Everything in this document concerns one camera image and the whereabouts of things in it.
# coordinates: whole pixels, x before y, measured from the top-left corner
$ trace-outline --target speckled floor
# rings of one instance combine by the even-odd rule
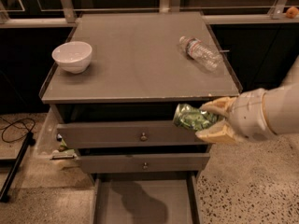
[[[34,138],[12,184],[9,203],[0,203],[0,223],[89,223],[93,184],[73,161],[51,161],[55,120],[47,114],[2,116],[36,121]],[[0,127],[5,123],[0,120]],[[14,139],[20,130],[7,133]],[[0,142],[0,159],[15,157],[21,142]],[[299,223],[299,135],[237,146],[214,145],[198,191],[204,223]],[[0,183],[6,173],[0,172]]]

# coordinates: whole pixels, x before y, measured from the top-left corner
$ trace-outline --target drawer handle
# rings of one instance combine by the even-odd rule
[[[149,164],[147,162],[144,162],[142,169],[143,170],[148,170],[149,169]]]
[[[140,140],[141,141],[147,141],[148,140],[148,137],[145,133],[142,133],[141,136],[140,136]]]

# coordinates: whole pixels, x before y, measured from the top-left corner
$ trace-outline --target drawer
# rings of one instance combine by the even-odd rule
[[[85,173],[140,173],[166,171],[201,171],[209,160],[208,153],[170,153],[138,155],[80,156]]]
[[[71,148],[147,147],[203,144],[172,120],[68,123],[57,126]]]
[[[203,223],[195,173],[99,175],[91,223]]]

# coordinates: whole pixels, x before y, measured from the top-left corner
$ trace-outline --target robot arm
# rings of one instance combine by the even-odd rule
[[[225,119],[196,135],[209,143],[259,142],[299,133],[299,84],[270,91],[258,89],[201,106]]]

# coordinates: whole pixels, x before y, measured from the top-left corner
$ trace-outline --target white bowl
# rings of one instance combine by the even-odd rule
[[[93,48],[82,41],[71,41],[57,47],[52,58],[65,71],[77,74],[85,71],[92,59]]]

